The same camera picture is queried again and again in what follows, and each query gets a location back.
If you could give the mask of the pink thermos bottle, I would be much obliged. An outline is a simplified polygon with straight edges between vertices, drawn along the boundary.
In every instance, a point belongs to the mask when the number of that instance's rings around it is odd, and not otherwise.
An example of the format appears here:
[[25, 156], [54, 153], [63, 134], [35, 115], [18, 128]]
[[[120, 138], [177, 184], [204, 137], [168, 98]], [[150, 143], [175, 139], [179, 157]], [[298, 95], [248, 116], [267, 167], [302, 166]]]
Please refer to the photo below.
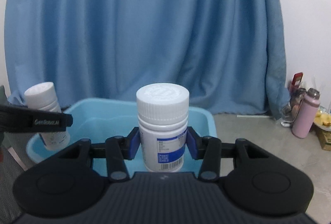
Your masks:
[[303, 98], [297, 117], [292, 126], [292, 134], [297, 138], [306, 138], [313, 125], [315, 115], [320, 106], [320, 92], [310, 88]]

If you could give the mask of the light blue plastic bin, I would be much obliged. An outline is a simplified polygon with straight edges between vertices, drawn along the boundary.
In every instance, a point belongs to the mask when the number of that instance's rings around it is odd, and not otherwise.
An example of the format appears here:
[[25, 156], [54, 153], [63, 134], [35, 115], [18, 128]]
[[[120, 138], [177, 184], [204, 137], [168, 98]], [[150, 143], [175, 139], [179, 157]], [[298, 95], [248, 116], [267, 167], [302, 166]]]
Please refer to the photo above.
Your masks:
[[[121, 135], [127, 136], [134, 127], [138, 127], [137, 107], [135, 102], [108, 100], [103, 98], [83, 99], [65, 111], [73, 117], [73, 125], [67, 128], [70, 135], [69, 145], [82, 138], [92, 143], [103, 143], [107, 138]], [[193, 127], [200, 136], [217, 137], [214, 118], [210, 112], [201, 108], [189, 108], [188, 126]], [[40, 163], [58, 151], [49, 151], [38, 134], [34, 135], [26, 145], [28, 157]], [[134, 160], [125, 160], [129, 175], [134, 172], [147, 171], [141, 152], [141, 146]], [[185, 149], [184, 163], [180, 171], [194, 172], [198, 175], [202, 160], [193, 160], [188, 149]], [[107, 176], [106, 160], [95, 158], [93, 169], [101, 176]]]

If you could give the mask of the red white box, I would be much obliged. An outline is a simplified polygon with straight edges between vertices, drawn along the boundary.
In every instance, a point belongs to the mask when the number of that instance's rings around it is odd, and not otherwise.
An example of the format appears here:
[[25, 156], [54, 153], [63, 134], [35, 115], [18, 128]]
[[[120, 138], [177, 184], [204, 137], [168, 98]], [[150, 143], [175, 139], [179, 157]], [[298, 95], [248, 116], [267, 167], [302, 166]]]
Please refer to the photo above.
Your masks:
[[302, 78], [303, 78], [302, 72], [294, 74], [293, 79], [290, 82], [289, 87], [288, 87], [289, 93], [291, 95], [300, 88]]

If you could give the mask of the white pill bottle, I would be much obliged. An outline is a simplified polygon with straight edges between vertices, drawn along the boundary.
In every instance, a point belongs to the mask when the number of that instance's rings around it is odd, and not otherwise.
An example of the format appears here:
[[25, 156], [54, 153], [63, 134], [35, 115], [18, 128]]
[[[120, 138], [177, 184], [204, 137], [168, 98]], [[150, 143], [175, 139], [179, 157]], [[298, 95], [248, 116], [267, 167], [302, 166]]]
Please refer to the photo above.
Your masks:
[[50, 127], [59, 127], [61, 121], [55, 117], [62, 111], [59, 106], [57, 94], [53, 82], [43, 82], [31, 86], [24, 92], [26, 106], [32, 110], [40, 110], [43, 112], [34, 121], [36, 126], [44, 127], [39, 129], [39, 136], [49, 151], [59, 151], [67, 147], [70, 141], [70, 135], [67, 131], [53, 132]]
[[153, 83], [136, 92], [144, 165], [152, 172], [177, 172], [184, 163], [189, 91], [172, 83]]

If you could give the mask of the blue curtain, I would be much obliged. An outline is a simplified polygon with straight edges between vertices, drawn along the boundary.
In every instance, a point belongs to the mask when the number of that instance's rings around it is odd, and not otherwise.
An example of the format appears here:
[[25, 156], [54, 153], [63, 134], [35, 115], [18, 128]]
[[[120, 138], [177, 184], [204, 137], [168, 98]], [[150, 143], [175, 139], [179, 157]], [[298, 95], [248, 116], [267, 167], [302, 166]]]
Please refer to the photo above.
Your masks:
[[279, 0], [7, 0], [9, 100], [50, 81], [61, 106], [175, 83], [211, 113], [289, 102]]

